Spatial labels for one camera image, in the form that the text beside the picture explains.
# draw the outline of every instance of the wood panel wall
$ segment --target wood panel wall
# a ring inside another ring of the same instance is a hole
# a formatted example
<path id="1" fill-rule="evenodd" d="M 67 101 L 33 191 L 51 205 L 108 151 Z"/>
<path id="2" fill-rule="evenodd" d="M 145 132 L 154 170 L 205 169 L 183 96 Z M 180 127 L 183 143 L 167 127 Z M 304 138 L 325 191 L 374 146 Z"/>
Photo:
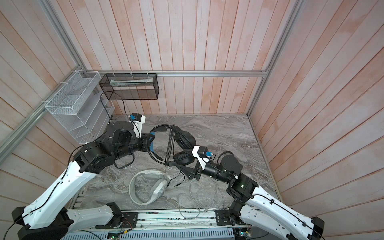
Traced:
<path id="1" fill-rule="evenodd" d="M 284 202 L 384 239 L 384 1 L 307 1 L 251 115 Z"/>
<path id="2" fill-rule="evenodd" d="M 37 0 L 0 1 L 0 141 L 76 66 Z M 78 146 L 46 115 L 0 165 L 0 235 L 11 212 L 34 201 L 63 172 Z M 21 226 L 7 239 L 18 239 Z"/>
<path id="3" fill-rule="evenodd" d="M 51 0 L 89 70 L 261 70 L 294 0 Z M 259 78 L 159 78 L 144 114 L 245 113 Z M 122 103 L 116 113 L 124 113 Z"/>

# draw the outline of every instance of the black mesh basket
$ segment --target black mesh basket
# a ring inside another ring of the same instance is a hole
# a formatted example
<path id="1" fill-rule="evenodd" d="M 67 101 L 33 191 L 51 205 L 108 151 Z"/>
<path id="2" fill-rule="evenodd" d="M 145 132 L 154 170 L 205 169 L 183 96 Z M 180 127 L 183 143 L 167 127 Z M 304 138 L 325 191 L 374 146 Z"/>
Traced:
<path id="1" fill-rule="evenodd" d="M 100 81 L 109 100 L 157 99 L 159 84 L 155 73 L 107 73 Z"/>

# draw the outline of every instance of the white headphones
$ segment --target white headphones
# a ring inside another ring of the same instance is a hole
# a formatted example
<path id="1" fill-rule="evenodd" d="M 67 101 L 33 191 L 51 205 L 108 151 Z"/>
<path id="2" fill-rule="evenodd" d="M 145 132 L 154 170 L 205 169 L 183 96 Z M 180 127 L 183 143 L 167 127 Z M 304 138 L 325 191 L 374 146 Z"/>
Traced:
<path id="1" fill-rule="evenodd" d="M 148 202 L 144 202 L 138 196 L 136 196 L 136 189 L 135 189 L 135 183 L 136 183 L 136 178 L 139 175 L 143 175 L 145 179 L 151 179 L 151 180 L 156 180 L 157 182 L 151 190 L 149 191 L 149 195 L 151 195 L 151 199 Z M 138 205 L 148 205 L 150 203 L 153 203 L 158 199 L 164 192 L 164 190 L 167 188 L 167 185 L 170 181 L 170 176 L 164 172 L 161 172 L 159 170 L 155 169 L 149 169 L 149 170 L 144 170 L 141 172 L 138 172 L 133 176 L 131 179 L 131 182 L 129 183 L 129 196 L 131 197 L 132 201 Z"/>

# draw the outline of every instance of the marble tabletop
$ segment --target marble tabletop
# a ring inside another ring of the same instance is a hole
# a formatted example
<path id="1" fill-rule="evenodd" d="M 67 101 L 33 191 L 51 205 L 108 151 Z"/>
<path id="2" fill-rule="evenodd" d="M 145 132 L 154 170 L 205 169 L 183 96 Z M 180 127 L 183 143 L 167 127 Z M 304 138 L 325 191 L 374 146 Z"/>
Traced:
<path id="1" fill-rule="evenodd" d="M 113 121 L 119 120 L 127 120 L 127 118 L 118 116 L 113 119 Z M 142 131 L 149 132 L 154 126 L 160 124 L 176 124 L 182 130 L 190 132 L 196 138 L 197 145 L 207 146 L 213 154 L 219 155 L 224 151 L 232 151 L 243 165 L 242 173 L 255 180 L 268 193 L 277 197 L 271 175 L 246 115 L 148 116 Z M 156 133 L 154 151 L 162 157 L 166 152 L 168 138 L 169 132 Z M 175 144 L 175 153 L 181 150 Z M 116 163 L 118 166 L 122 166 L 131 160 L 132 156 L 126 156 L 117 160 Z M 222 207 L 223 205 L 229 207 L 233 202 L 233 198 L 226 193 L 227 184 L 214 181 L 207 176 L 202 175 L 200 181 L 185 179 L 181 185 L 175 187 L 183 180 L 183 175 L 180 174 L 171 181 L 163 196 L 154 203 L 145 206 L 136 205 L 129 197 L 129 182 L 134 174 L 146 169 L 158 169 L 172 177 L 179 173 L 176 167 L 165 167 L 156 163 L 146 152 L 135 152 L 135 162 L 129 167 L 120 170 L 113 165 L 109 166 L 89 181 L 80 208 L 98 207 L 108 202 L 117 203 L 121 210 L 177 209 L 178 202 L 182 209 L 196 208 L 197 204 L 193 199 L 197 198 L 201 207 L 204 208 Z M 149 199 L 148 192 L 153 184 L 154 182 L 139 177 L 136 181 L 137 195 L 143 199 Z"/>

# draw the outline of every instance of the white mesh shelf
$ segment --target white mesh shelf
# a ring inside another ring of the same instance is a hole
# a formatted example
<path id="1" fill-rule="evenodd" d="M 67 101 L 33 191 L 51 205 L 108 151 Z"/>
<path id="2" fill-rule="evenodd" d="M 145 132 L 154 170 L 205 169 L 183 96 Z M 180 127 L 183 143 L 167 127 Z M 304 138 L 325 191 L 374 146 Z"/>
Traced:
<path id="1" fill-rule="evenodd" d="M 84 72 L 87 76 L 93 74 L 93 78 L 83 76 Z M 102 104 L 102 93 L 92 93 L 100 79 L 95 71 L 76 72 L 46 106 L 78 143 L 91 142 L 102 134 L 109 122 L 108 115 L 112 116 L 114 111 L 108 99 L 103 99 Z"/>

